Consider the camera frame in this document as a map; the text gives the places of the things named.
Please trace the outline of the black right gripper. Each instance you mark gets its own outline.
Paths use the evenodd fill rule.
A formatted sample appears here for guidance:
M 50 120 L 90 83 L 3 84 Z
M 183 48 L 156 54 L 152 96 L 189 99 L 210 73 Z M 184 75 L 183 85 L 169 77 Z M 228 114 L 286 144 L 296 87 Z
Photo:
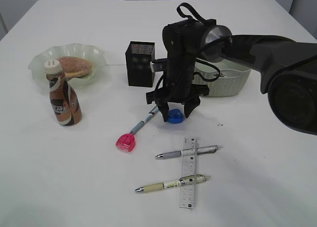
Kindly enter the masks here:
M 194 94 L 192 88 L 195 67 L 193 56 L 201 49 L 205 34 L 213 26 L 214 19 L 208 19 L 206 23 L 187 19 L 163 28 L 162 39 L 167 51 L 163 87 L 161 90 L 148 92 L 146 101 L 148 104 L 159 103 L 158 109 L 164 122 L 168 121 L 167 102 L 183 104 L 186 118 L 200 105 L 199 95 Z

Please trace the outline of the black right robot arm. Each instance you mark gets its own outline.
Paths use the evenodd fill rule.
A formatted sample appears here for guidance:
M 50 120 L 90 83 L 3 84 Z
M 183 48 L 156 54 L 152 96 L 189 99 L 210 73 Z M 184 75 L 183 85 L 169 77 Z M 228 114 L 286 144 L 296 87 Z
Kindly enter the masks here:
M 165 120 L 168 103 L 181 103 L 185 116 L 207 95 L 207 85 L 195 85 L 196 63 L 212 66 L 226 59 L 247 66 L 261 75 L 260 91 L 284 125 L 308 134 L 317 132 L 317 46 L 272 35 L 232 35 L 214 19 L 187 19 L 164 27 L 167 58 L 154 60 L 151 68 L 161 71 L 156 88 L 146 94 Z

